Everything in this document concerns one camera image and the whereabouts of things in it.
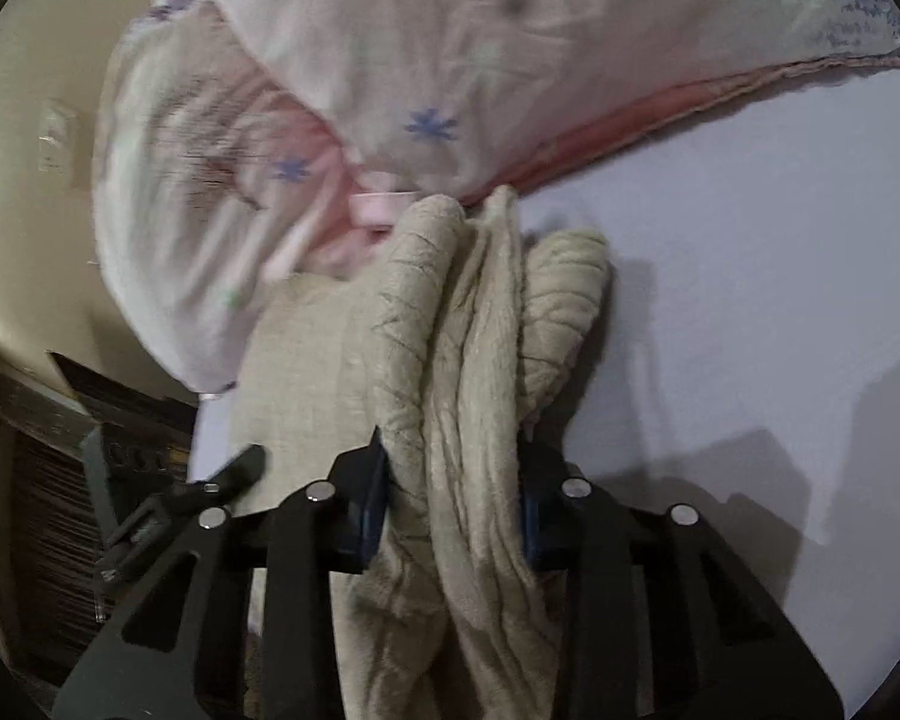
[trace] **pillow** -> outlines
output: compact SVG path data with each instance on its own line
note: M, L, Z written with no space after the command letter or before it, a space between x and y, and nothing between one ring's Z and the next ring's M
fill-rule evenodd
M241 49L209 0L154 0L111 58L94 216L103 279L171 375L219 392L266 284L348 274L376 233L354 220L337 140Z
M378 191L467 196L674 87L900 49L890 0L215 1Z

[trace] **beige towel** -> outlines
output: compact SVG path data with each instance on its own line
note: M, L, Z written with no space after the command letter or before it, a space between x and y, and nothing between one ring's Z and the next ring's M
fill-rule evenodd
M516 437L565 381L605 279L589 231L524 258L504 188L472 220L448 197L420 201L356 280L300 275L274 295L231 427L232 448L261 443L271 464L237 512L322 478L374 425L391 458L380 552L332 581L347 717L439 717L448 624L485 717L549 716L559 625L521 554Z

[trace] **mattress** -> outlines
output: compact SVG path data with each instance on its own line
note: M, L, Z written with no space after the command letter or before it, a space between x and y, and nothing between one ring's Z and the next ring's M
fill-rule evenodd
M900 656L900 71L751 98L522 201L610 239L612 309L543 430L622 501L685 501L855 712ZM191 461L226 461L233 394Z

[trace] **folded beige fabric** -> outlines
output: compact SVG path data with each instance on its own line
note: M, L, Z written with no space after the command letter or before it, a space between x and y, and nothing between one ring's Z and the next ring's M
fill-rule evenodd
M232 448L261 443L269 468L236 511L322 478L374 425L391 459L380 552L364 575L332 580L347 717L440 717L432 666L448 624L471 714L549 716L559 624L521 553L516 437L565 381L606 280L597 233L559 232L524 256L502 188L470 220L448 197L420 201L352 282L278 288L231 427Z

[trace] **silver screw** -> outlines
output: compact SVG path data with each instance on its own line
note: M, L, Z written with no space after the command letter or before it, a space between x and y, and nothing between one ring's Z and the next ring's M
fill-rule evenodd
M333 486L332 482L328 482L326 479L314 482L307 488L307 500L313 501L314 503L329 501L336 494L337 488Z
M218 528L226 522L226 512L216 506L213 509L204 509L200 512L197 522L205 530L213 530L213 528Z
M700 515L689 504L679 503L670 509L670 519L677 525L696 525L700 521Z
M593 488L591 488L590 483L586 479L571 477L563 480L560 490L568 498L586 498L587 495L592 493Z

